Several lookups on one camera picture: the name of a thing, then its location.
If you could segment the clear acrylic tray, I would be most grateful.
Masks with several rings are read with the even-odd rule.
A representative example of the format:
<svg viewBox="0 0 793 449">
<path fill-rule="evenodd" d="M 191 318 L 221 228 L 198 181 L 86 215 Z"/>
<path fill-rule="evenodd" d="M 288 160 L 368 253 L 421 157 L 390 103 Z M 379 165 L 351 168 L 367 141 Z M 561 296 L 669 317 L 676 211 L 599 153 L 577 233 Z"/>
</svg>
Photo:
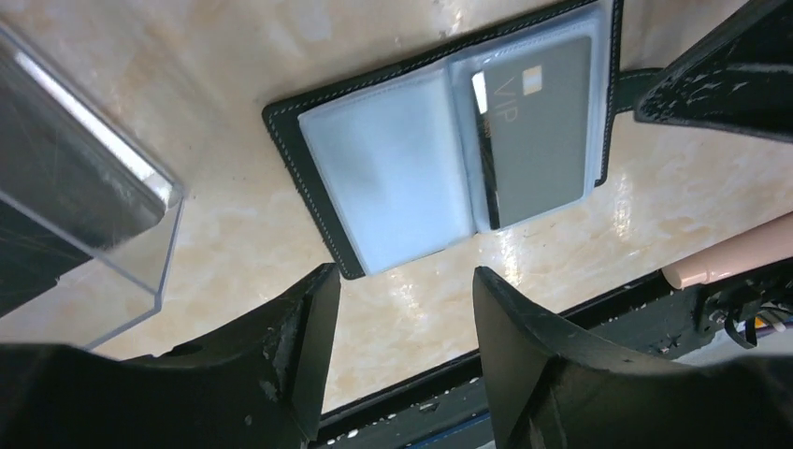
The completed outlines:
<svg viewBox="0 0 793 449">
<path fill-rule="evenodd" d="M 153 317 L 182 186 L 1 26 L 1 340 L 92 349 Z"/>
</svg>

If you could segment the black VIP card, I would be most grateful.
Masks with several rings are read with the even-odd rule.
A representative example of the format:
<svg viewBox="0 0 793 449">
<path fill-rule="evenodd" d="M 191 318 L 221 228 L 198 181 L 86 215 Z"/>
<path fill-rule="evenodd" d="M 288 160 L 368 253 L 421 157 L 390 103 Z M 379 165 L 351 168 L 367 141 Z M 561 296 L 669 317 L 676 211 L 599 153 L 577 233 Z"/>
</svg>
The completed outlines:
<svg viewBox="0 0 793 449">
<path fill-rule="evenodd" d="M 471 78 L 490 230 L 566 207 L 591 189 L 590 36 L 515 48 Z"/>
</svg>

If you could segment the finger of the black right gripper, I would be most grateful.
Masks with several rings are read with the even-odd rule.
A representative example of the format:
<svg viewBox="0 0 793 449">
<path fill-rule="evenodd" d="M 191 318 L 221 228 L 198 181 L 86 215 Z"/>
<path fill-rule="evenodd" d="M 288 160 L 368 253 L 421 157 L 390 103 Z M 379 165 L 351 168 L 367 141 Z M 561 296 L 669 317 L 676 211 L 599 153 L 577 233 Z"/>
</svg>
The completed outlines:
<svg viewBox="0 0 793 449">
<path fill-rule="evenodd" d="M 791 2 L 740 7 L 654 76 L 634 117 L 791 142 Z"/>
</svg>

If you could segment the black leather card holder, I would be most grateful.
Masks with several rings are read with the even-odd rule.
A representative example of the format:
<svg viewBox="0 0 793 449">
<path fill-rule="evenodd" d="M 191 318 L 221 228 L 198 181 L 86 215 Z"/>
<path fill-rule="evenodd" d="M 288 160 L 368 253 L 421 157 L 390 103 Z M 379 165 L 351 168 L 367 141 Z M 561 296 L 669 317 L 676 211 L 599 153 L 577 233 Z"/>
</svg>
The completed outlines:
<svg viewBox="0 0 793 449">
<path fill-rule="evenodd" d="M 553 3 L 265 106 L 264 125 L 341 275 L 400 267 L 600 187 L 614 118 L 652 77 L 620 68 L 623 16 L 620 1 Z M 592 39 L 591 189 L 490 230 L 471 78 L 502 52 L 572 36 Z"/>
</svg>

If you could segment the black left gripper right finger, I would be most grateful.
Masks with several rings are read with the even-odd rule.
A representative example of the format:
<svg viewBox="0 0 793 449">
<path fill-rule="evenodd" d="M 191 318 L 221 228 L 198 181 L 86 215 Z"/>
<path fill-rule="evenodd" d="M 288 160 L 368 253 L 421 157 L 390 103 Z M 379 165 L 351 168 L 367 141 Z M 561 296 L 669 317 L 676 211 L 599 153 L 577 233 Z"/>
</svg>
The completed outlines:
<svg viewBox="0 0 793 449">
<path fill-rule="evenodd" d="M 498 448 L 788 448 L 792 360 L 694 367 L 605 340 L 476 268 L 473 308 Z"/>
</svg>

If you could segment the pink toy microphone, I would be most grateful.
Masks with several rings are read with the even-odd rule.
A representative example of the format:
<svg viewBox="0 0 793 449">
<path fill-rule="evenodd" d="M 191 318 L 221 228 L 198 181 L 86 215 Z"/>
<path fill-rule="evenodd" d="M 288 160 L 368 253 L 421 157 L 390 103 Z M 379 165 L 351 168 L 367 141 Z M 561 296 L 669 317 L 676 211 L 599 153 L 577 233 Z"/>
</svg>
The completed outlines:
<svg viewBox="0 0 793 449">
<path fill-rule="evenodd" d="M 792 213 L 693 253 L 661 269 L 675 289 L 709 284 L 792 256 Z"/>
</svg>

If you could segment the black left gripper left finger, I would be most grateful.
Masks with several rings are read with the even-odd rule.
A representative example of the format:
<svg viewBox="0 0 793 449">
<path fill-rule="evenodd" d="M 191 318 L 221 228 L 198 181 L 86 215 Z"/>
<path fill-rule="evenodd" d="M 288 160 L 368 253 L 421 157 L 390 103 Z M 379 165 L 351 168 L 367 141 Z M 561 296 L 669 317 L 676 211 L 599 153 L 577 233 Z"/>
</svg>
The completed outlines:
<svg viewBox="0 0 793 449">
<path fill-rule="evenodd" d="M 339 310 L 322 264 L 279 296 L 159 355 L 1 348 L 5 448 L 305 448 L 320 429 Z"/>
</svg>

